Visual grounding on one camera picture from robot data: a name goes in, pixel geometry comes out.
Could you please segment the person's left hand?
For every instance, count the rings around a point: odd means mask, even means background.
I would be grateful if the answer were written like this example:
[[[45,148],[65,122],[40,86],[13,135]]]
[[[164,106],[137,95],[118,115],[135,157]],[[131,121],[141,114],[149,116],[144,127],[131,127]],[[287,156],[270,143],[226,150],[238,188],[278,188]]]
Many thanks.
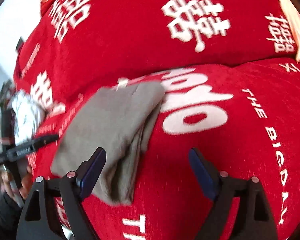
[[[17,197],[21,197],[23,200],[28,197],[33,184],[32,168],[29,165],[27,166],[27,172],[25,176],[21,179],[21,188],[14,186],[15,181],[10,172],[2,172],[1,178],[1,187],[12,200],[16,202]]]

